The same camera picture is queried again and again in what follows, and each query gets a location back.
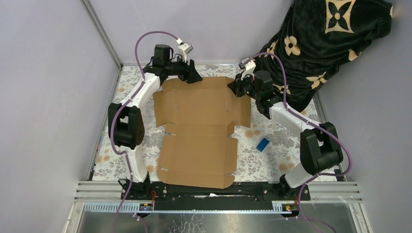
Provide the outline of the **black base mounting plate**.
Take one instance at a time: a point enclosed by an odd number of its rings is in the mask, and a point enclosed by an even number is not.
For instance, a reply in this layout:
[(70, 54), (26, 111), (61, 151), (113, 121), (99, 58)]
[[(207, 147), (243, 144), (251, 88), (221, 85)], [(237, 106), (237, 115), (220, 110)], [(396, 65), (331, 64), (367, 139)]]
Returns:
[(234, 182), (224, 189), (152, 182), (131, 183), (119, 179), (121, 197), (147, 200), (156, 211), (263, 211), (272, 210), (274, 201), (296, 204), (311, 199), (308, 187), (286, 190), (278, 183)]

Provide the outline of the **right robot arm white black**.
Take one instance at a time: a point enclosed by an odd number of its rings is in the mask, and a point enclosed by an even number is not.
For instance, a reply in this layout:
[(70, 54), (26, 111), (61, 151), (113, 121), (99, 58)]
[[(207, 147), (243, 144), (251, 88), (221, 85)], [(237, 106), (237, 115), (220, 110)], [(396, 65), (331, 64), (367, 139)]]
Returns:
[(238, 98), (248, 96), (255, 100), (257, 110), (268, 119), (278, 122), (299, 138), (300, 162), (279, 179), (278, 192), (285, 200), (298, 193), (298, 187), (326, 169), (343, 161), (335, 126), (311, 121), (292, 109), (276, 94), (273, 79), (267, 71), (257, 71), (242, 78), (238, 74), (228, 88)]

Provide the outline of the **aluminium frame rail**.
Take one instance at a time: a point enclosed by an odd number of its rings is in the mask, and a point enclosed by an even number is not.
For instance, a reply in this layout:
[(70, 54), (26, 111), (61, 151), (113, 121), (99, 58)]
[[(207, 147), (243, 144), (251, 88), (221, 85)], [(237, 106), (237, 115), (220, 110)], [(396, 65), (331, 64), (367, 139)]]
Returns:
[[(355, 182), (310, 182), (312, 201), (333, 203), (362, 203)], [(122, 187), (115, 181), (80, 181), (75, 193), (76, 200), (119, 200)]]

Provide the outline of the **black floral blanket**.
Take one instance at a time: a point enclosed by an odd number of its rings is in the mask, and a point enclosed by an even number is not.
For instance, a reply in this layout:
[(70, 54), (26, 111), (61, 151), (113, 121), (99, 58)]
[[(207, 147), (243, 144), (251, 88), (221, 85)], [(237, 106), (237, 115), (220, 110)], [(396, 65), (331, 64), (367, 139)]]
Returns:
[(385, 0), (296, 0), (255, 70), (269, 72), (275, 93), (301, 112), (342, 65), (390, 33), (393, 8)]

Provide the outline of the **small blue block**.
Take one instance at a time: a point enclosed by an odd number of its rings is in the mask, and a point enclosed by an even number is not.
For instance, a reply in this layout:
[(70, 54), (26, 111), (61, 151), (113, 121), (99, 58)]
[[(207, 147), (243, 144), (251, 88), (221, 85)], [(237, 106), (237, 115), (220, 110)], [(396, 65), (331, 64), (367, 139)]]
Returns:
[(256, 146), (256, 149), (257, 149), (258, 151), (260, 151), (260, 152), (263, 152), (264, 149), (268, 146), (268, 144), (269, 144), (269, 140), (266, 139), (266, 138), (263, 138), (263, 139), (258, 143), (258, 145)]

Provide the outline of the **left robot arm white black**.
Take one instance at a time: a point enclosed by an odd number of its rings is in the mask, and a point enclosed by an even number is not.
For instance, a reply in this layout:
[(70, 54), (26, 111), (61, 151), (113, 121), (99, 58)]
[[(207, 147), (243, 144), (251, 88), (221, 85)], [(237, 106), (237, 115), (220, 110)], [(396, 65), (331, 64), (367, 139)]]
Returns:
[(114, 152), (126, 156), (131, 181), (135, 182), (132, 193), (140, 200), (149, 197), (151, 187), (145, 183), (148, 171), (138, 150), (145, 136), (142, 109), (169, 77), (177, 77), (186, 83), (202, 81), (192, 59), (187, 59), (192, 45), (182, 42), (178, 53), (168, 45), (158, 44), (149, 64), (142, 69), (143, 81), (119, 103), (108, 107), (108, 129)]

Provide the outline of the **brown cardboard box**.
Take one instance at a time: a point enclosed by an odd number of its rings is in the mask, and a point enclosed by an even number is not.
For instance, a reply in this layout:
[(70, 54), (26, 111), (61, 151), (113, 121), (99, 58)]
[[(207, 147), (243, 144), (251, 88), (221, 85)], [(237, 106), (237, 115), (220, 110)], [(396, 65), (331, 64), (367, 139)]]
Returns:
[(232, 134), (236, 126), (251, 126), (251, 100), (236, 97), (231, 82), (170, 79), (154, 93), (156, 125), (165, 128), (156, 172), (162, 182), (217, 189), (234, 182), (238, 140)]

